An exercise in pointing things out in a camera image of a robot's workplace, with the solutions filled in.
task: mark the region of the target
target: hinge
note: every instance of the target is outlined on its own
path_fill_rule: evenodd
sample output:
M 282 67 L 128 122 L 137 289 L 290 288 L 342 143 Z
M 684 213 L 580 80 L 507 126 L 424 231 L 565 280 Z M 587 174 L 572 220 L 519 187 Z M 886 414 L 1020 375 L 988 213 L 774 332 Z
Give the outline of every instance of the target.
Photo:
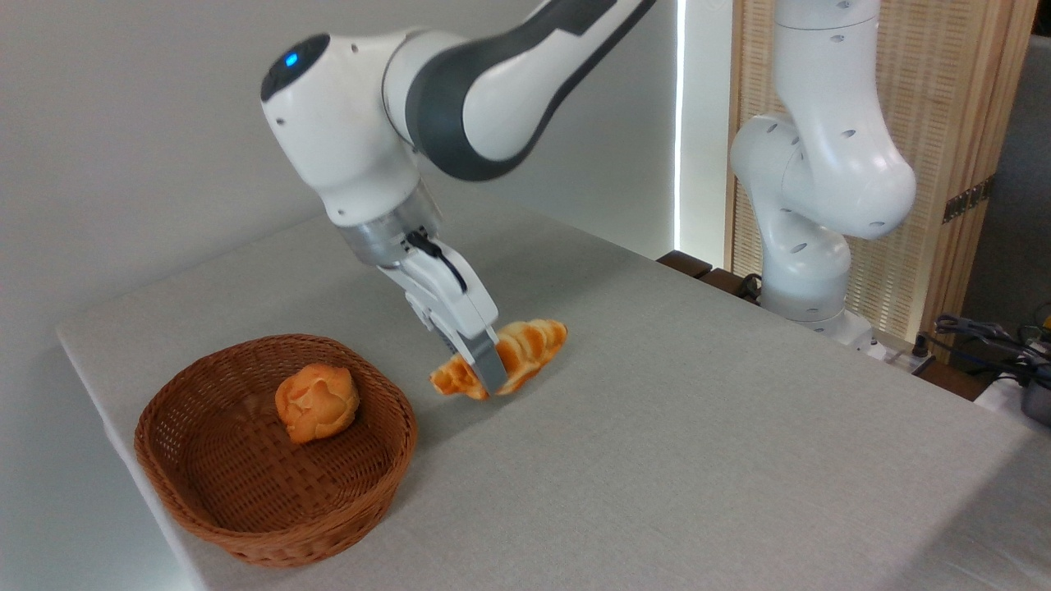
M 992 192 L 993 177 L 982 181 L 964 192 L 945 202 L 945 213 L 942 216 L 942 223 L 947 224 L 952 220 L 963 216 L 967 211 L 974 209 L 978 203 L 989 199 Z

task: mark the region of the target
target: gray tablecloth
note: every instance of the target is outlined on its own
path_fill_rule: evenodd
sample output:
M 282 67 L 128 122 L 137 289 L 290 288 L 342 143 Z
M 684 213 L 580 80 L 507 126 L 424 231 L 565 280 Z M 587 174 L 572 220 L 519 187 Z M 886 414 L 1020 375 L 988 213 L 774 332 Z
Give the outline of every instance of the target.
M 448 359 L 326 219 L 59 328 L 107 433 L 206 589 L 1047 589 L 1051 442 L 760 308 L 453 187 L 442 239 L 501 322 L 554 318 L 520 393 L 442 398 Z M 386 519 L 292 570 L 169 519 L 135 461 L 176 372 L 265 334 L 334 338 L 408 394 L 419 445 Z

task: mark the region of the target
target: wicker basket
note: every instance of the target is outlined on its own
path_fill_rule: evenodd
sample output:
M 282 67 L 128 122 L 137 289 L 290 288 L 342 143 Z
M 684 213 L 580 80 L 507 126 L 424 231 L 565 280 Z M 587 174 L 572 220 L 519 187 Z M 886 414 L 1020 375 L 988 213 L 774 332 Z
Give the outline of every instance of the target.
M 297 446 L 277 417 L 283 380 L 310 363 L 350 369 L 362 396 L 344 432 Z M 330 339 L 267 337 L 205 356 L 153 398 L 135 449 L 191 533 L 255 565 L 332 556 L 379 523 L 416 444 L 405 394 Z

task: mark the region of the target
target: bread roll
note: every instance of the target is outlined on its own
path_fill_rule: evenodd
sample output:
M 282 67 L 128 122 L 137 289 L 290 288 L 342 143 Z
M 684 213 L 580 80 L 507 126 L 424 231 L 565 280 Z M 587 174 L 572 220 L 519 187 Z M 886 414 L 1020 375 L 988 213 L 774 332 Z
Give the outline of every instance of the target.
M 321 363 L 282 382 L 274 395 L 277 415 L 295 444 L 343 431 L 354 420 L 359 402 L 350 371 Z
M 501 328 L 496 335 L 496 352 L 503 362 L 508 381 L 496 392 L 510 394 L 540 372 L 555 353 L 562 348 L 569 331 L 565 325 L 555 320 L 534 320 L 513 322 Z M 431 384 L 442 394 L 465 393 L 474 400 L 486 400 L 489 393 L 478 382 L 463 355 L 456 353 L 445 365 L 431 373 Z

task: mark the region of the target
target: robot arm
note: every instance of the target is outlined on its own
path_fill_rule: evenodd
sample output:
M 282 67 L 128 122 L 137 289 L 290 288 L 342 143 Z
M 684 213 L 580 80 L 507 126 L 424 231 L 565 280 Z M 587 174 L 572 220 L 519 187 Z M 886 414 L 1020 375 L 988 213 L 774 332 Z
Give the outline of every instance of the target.
M 915 197 L 877 97 L 879 14 L 880 0 L 779 0 L 774 82 L 788 114 L 753 118 L 730 149 L 762 236 L 763 307 L 861 350 L 871 326 L 845 310 L 842 235 L 890 232 Z
M 273 63 L 263 111 L 357 258 L 406 290 L 420 321 L 490 392 L 507 374 L 497 310 L 440 215 L 415 154 L 469 181 L 512 170 L 562 99 L 656 0 L 550 0 L 518 27 L 468 41 L 432 30 L 306 39 Z

